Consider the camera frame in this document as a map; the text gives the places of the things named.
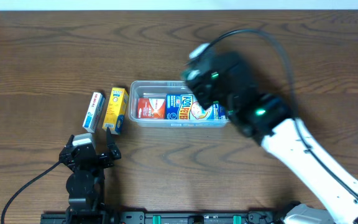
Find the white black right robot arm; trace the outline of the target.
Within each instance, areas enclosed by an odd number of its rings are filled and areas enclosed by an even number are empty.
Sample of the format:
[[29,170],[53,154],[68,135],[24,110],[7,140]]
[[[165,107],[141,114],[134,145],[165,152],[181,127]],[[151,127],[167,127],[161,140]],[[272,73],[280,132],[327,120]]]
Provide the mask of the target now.
[[189,58],[183,79],[203,108],[223,106],[230,122],[284,163],[335,223],[358,223],[358,180],[310,134],[294,106],[261,92],[237,52],[195,50]]

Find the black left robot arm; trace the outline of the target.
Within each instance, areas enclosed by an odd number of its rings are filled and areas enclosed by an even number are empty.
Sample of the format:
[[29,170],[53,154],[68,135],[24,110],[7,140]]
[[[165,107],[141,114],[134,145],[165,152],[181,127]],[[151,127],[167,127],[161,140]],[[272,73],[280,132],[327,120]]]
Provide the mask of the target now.
[[91,133],[70,136],[59,161],[73,173],[66,183],[69,207],[67,223],[110,223],[114,212],[104,203],[104,170],[121,158],[110,129],[106,130],[107,152],[98,154]]

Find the blue Kool Fever box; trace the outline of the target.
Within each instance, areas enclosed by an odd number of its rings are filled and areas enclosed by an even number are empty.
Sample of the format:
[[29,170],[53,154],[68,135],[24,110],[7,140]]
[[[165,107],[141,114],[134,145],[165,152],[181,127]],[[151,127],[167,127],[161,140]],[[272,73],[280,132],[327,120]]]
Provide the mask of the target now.
[[225,120],[225,109],[219,104],[213,104],[204,109],[192,94],[171,94],[166,96],[166,119],[183,120]]

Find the red white medicine box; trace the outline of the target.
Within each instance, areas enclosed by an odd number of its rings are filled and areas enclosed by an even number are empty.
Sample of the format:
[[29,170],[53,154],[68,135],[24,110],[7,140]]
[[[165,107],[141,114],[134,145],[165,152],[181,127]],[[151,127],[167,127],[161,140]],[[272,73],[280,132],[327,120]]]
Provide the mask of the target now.
[[139,98],[137,117],[140,119],[164,119],[166,102],[163,98]]

